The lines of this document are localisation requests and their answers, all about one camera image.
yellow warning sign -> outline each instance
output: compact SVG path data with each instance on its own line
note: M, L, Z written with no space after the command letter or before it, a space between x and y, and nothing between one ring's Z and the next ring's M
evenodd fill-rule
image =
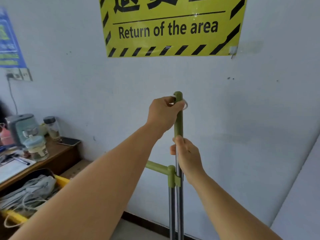
M99 0L108 57L230 55L247 0Z

silver pole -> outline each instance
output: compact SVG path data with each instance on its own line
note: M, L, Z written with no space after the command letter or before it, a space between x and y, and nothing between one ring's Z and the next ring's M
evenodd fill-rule
M177 186L177 211L178 211L178 240L184 239L183 229L183 173L179 166L178 150L176 152L177 176L181 178L181 187Z
M175 240L176 233L176 206L175 206L175 188L169 187L169 227L170 227L170 240Z

black baseboard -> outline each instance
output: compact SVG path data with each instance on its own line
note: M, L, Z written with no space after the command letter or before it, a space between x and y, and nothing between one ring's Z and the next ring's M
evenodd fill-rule
M154 222L148 221L146 219L143 219L141 217L138 217L134 214L128 213L128 212L123 212L122 214L122 219L128 221L128 222L132 222L133 224L136 224L138 226L141 226L145 229L148 229L150 231L153 231L157 234L160 234L162 236L165 236L167 238L170 237L170 231L169 228L165 227L165 226L161 226L158 225ZM184 239L185 240L195 240L194 238L191 238L189 236L184 235Z

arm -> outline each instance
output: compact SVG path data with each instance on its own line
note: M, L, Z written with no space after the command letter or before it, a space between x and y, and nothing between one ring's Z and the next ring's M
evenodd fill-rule
M188 139L178 136L171 154L178 148L179 165L197 191L221 240L282 240L269 227L242 207L204 171L200 153Z
M151 149L184 102L155 99L147 123L91 163L31 217L10 240L109 239L138 183Z

smartphone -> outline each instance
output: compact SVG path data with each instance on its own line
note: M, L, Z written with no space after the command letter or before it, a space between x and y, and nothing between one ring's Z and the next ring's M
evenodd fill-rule
M75 146L78 145L81 141L73 138L68 137L61 137L61 139L58 141L58 144L66 145L66 146Z

